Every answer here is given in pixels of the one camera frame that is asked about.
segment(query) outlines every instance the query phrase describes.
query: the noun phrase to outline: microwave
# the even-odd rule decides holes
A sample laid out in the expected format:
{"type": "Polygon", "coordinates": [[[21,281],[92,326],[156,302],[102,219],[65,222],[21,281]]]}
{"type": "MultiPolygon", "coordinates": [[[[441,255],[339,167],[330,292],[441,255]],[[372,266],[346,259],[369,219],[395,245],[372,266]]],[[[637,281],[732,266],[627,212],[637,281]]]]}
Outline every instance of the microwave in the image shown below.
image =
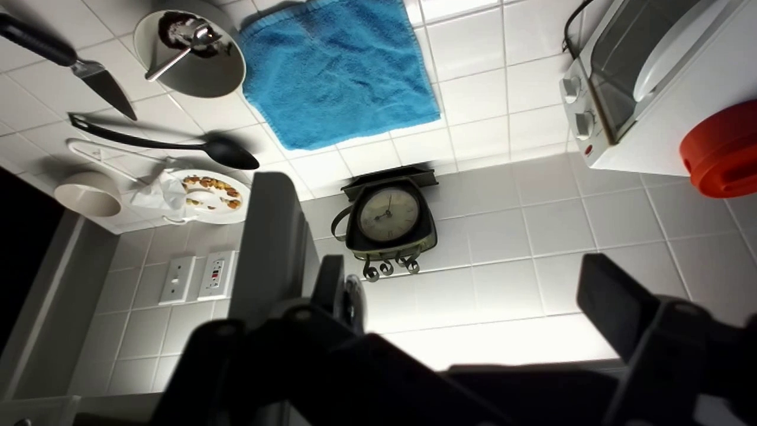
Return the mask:
{"type": "Polygon", "coordinates": [[[614,0],[561,79],[592,168],[689,175],[679,144],[757,99],[757,0],[614,0]]]}

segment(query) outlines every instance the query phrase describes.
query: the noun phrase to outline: red container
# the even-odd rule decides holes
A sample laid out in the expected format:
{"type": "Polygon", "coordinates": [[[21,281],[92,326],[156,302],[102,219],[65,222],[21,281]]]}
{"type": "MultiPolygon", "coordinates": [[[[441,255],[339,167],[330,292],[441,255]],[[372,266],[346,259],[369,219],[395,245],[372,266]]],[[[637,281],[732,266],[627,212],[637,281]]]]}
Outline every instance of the red container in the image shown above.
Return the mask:
{"type": "Polygon", "coordinates": [[[682,143],[693,188],[728,200],[757,193],[757,102],[736,105],[698,123],[682,143]]]}

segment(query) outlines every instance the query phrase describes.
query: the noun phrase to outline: towel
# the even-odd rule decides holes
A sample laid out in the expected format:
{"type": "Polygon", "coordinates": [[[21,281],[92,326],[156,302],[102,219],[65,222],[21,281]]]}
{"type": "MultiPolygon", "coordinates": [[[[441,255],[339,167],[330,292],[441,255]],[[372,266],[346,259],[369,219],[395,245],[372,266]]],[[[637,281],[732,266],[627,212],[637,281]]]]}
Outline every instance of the towel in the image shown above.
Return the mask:
{"type": "Polygon", "coordinates": [[[309,0],[240,36],[245,96],[287,150],[441,119],[402,0],[309,0]]]}

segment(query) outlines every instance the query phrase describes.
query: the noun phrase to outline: kitchen scale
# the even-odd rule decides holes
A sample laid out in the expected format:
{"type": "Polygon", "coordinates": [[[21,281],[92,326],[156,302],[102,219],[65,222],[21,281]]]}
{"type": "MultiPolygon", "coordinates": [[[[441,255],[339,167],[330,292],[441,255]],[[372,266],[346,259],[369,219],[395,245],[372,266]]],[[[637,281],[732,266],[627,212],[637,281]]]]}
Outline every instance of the kitchen scale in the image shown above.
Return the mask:
{"type": "Polygon", "coordinates": [[[365,279],[378,281],[382,275],[393,275],[393,262],[411,275],[421,270],[416,259],[438,245],[435,222],[421,193],[432,186],[438,186],[434,168],[420,164],[361,175],[344,188],[354,206],[333,219],[331,235],[365,262],[365,279]],[[344,219],[349,219],[349,229],[339,238],[336,227],[344,219]]]}

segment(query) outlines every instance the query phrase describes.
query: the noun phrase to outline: electrical outlet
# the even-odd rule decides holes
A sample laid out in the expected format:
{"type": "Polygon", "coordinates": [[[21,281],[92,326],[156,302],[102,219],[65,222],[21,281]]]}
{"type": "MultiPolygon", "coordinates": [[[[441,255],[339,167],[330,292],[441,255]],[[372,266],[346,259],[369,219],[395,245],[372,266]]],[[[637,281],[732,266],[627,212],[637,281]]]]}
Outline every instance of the electrical outlet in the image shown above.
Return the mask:
{"type": "Polygon", "coordinates": [[[196,302],[228,299],[232,292],[234,267],[236,267],[236,251],[212,254],[199,281],[196,302]]]}
{"type": "Polygon", "coordinates": [[[183,255],[168,262],[161,306],[188,302],[195,266],[196,266],[196,255],[183,255]]]}

